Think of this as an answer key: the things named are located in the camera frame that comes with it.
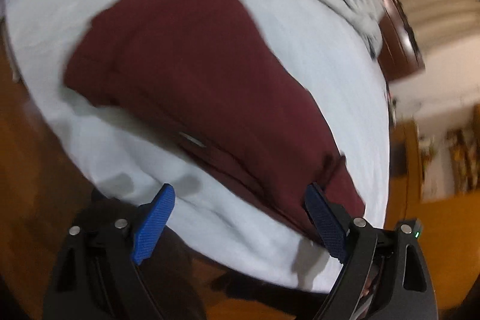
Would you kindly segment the dark wooden headboard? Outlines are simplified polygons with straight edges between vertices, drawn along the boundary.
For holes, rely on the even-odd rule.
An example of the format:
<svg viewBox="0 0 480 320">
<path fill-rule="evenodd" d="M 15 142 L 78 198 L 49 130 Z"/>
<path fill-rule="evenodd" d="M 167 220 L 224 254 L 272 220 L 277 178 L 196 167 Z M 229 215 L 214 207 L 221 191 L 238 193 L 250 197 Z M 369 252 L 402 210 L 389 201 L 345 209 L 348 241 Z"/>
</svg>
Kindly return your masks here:
<svg viewBox="0 0 480 320">
<path fill-rule="evenodd" d="M 378 63 L 387 83 L 405 79 L 425 69 L 400 0 L 382 0 L 385 15 L 379 23 L 383 47 Z"/>
</svg>

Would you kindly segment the wooden bed frame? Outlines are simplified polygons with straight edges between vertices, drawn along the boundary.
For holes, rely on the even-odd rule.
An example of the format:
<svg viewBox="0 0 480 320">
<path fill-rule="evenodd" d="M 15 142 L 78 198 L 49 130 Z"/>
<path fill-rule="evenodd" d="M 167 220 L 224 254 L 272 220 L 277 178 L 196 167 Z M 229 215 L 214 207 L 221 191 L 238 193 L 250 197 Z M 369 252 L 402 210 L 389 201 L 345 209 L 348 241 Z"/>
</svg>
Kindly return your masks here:
<svg viewBox="0 0 480 320">
<path fill-rule="evenodd" d="M 1 56 L 1 279 L 30 319 L 40 319 L 57 252 L 91 183 L 46 126 L 26 88 Z M 177 274 L 210 319 L 308 319 L 325 296 L 280 288 L 217 266 L 172 232 L 142 264 L 148 283 Z"/>
</svg>

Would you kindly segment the maroon pants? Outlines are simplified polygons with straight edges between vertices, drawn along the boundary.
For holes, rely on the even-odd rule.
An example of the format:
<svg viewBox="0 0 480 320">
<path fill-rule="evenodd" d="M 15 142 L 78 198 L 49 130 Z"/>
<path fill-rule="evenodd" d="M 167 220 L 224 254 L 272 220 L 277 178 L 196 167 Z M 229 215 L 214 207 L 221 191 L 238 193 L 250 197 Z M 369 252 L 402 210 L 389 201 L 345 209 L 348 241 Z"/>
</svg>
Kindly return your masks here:
<svg viewBox="0 0 480 320">
<path fill-rule="evenodd" d="M 93 18 L 64 84 L 170 136 L 230 192 L 312 240 L 308 185 L 352 217 L 365 212 L 313 96 L 240 0 L 119 0 Z"/>
</svg>

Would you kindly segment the wooden wardrobe shelf unit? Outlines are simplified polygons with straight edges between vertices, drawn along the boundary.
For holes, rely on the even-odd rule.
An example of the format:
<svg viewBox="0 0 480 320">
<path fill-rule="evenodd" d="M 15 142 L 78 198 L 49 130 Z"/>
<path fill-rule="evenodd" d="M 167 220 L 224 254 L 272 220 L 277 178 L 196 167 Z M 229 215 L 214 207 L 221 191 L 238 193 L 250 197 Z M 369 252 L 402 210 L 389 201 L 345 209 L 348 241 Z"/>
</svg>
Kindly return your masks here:
<svg viewBox="0 0 480 320">
<path fill-rule="evenodd" d="M 418 218 L 439 310 L 459 307 L 479 277 L 479 106 L 391 128 L 385 224 Z"/>
</svg>

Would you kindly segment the white bed sheet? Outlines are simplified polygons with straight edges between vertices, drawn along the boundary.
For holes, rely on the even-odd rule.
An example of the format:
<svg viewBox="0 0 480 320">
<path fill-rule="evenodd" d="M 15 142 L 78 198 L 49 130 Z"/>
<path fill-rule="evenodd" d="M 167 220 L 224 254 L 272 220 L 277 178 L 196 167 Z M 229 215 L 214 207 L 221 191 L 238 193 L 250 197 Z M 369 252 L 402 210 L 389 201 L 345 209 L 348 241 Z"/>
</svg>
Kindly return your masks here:
<svg viewBox="0 0 480 320">
<path fill-rule="evenodd" d="M 259 280 L 327 292 L 340 264 L 233 195 L 182 151 L 119 109 L 62 83 L 89 21 L 115 0 L 5 0 L 10 46 L 28 91 L 68 157 L 102 193 L 134 204 L 173 185 L 169 227 L 204 256 Z M 346 155 L 366 220 L 381 227 L 389 182 L 386 82 L 363 41 L 317 0 L 242 0 L 267 44 L 312 93 Z"/>
</svg>

